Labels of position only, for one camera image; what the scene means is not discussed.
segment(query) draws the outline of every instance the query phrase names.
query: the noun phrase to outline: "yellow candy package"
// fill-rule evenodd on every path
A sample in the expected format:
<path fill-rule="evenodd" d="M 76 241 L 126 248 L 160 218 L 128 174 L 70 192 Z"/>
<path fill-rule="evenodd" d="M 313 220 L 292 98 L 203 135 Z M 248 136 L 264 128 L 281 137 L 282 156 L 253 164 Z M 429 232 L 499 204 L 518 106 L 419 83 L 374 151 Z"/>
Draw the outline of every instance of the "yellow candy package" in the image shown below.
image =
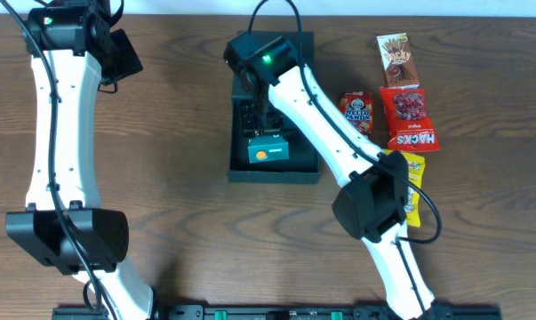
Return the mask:
<path fill-rule="evenodd" d="M 388 149 L 384 149 L 383 151 L 387 155 L 393 152 Z M 402 155 L 408 162 L 408 180 L 418 186 L 418 188 L 421 188 L 421 177 L 424 175 L 424 169 L 426 169 L 426 158 L 408 152 L 402 152 Z M 412 188 L 408 188 L 408 204 L 404 207 L 408 226 L 420 227 L 420 215 L 418 214 L 419 201 L 420 195 Z"/>

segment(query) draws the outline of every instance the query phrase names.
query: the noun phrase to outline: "wooden table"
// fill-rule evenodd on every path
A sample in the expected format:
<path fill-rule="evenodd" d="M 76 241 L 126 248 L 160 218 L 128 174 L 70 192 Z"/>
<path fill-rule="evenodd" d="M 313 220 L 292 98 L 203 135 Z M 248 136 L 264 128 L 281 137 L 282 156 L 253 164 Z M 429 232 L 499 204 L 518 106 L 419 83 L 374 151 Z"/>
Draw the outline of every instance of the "wooden table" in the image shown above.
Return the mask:
<path fill-rule="evenodd" d="M 144 70 L 99 94 L 96 173 L 105 208 L 130 223 L 129 256 L 168 303 L 351 304 L 384 300 L 368 251 L 334 219 L 338 187 L 228 184 L 231 72 L 225 44 L 247 17 L 126 16 Z M 294 30 L 291 18 L 257 29 Z M 499 304 L 536 319 L 536 19 L 304 18 L 316 32 L 320 84 L 376 95 L 374 39 L 408 32 L 443 150 L 426 155 L 424 189 L 442 238 L 414 246 L 429 288 L 454 303 Z M 82 285 L 43 268 L 4 232 L 24 208 L 36 96 L 20 29 L 0 15 L 0 318 L 49 318 Z M 425 205 L 424 226 L 433 231 Z"/>

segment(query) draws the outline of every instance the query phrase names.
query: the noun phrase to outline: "teal box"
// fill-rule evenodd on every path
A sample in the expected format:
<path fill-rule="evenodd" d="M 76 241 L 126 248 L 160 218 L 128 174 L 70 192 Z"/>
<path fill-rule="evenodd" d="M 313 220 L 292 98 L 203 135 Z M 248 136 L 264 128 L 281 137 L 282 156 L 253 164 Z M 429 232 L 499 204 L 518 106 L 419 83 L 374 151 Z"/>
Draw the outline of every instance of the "teal box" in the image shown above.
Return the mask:
<path fill-rule="evenodd" d="M 250 164 L 289 159 L 289 143 L 280 135 L 260 136 L 248 144 Z"/>

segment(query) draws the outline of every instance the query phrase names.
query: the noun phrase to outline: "white backdrop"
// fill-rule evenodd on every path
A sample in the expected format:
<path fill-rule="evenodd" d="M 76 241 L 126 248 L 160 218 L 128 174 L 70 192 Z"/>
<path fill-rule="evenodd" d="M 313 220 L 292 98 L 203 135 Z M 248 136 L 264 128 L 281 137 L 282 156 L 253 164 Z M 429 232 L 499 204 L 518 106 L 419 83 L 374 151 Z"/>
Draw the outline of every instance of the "white backdrop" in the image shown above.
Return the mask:
<path fill-rule="evenodd" d="M 117 9 L 119 0 L 111 0 Z M 257 0 L 125 0 L 125 13 L 251 14 Z M 536 0 L 295 0 L 302 15 L 425 15 L 536 17 Z M 38 6 L 10 0 L 19 12 Z M 265 4 L 260 14 L 291 14 L 284 0 Z"/>

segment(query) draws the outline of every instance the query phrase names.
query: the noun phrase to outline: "red snack packet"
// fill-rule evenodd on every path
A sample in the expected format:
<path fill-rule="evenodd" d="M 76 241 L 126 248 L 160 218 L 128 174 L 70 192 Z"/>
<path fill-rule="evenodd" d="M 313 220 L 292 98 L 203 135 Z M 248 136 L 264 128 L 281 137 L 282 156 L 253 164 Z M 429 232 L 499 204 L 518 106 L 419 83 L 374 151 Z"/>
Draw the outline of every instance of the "red snack packet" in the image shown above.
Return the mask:
<path fill-rule="evenodd" d="M 428 116 L 423 89 L 380 88 L 390 131 L 388 148 L 399 151 L 437 151 L 434 125 Z"/>
<path fill-rule="evenodd" d="M 345 92 L 340 96 L 339 110 L 362 134 L 372 135 L 372 92 Z"/>

